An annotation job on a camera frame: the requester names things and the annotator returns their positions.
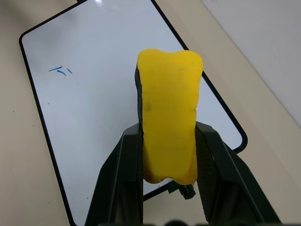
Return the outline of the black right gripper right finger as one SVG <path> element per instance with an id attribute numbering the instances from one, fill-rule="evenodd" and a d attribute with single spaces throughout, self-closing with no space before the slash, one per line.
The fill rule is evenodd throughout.
<path id="1" fill-rule="evenodd" d="M 211 126 L 195 128 L 198 190 L 211 225 L 254 226 L 281 221 L 247 164 Z"/>

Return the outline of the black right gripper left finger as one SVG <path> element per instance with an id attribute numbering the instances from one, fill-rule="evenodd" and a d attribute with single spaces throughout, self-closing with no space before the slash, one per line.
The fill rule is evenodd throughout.
<path id="1" fill-rule="evenodd" d="M 143 224 L 143 151 L 139 124 L 126 129 L 103 164 L 85 224 Z"/>

